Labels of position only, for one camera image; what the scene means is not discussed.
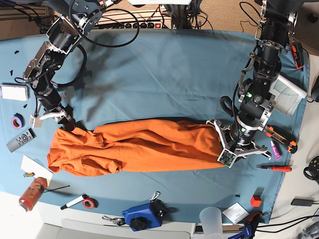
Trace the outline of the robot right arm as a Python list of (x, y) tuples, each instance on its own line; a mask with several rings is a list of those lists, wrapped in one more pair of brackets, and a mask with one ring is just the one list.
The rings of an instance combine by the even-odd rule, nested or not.
[(82, 36), (95, 27), (106, 8), (112, 6), (113, 0), (47, 0), (45, 3), (60, 17), (47, 31), (48, 40), (45, 41), (30, 61), (23, 74), (23, 80), (32, 88), (37, 108), (44, 108), (44, 115), (36, 112), (30, 117), (33, 128), (40, 127), (42, 121), (53, 118), (66, 131), (75, 128), (73, 109), (63, 106), (59, 88), (67, 88), (74, 81), (65, 84), (53, 82), (55, 72), (60, 69), (65, 58), (79, 48), (83, 55), (81, 68), (76, 76), (78, 80), (85, 68), (87, 54), (81, 46)]

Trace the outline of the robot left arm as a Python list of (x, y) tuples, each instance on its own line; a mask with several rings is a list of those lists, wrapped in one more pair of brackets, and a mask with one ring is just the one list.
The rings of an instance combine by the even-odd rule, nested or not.
[(218, 132), (222, 145), (217, 160), (228, 168), (248, 155), (271, 158), (266, 146), (256, 144), (254, 136), (257, 131), (265, 132), (289, 153), (295, 153), (298, 149), (293, 137), (284, 134), (280, 128), (267, 125), (267, 121), (276, 105), (275, 95), (270, 93), (270, 88), (280, 75), (282, 63), (279, 55), (291, 50), (298, 10), (303, 4), (303, 0), (262, 1), (255, 48), (241, 71), (233, 97), (220, 98), (223, 110), (234, 118), (234, 122), (224, 126), (218, 119), (208, 120)]

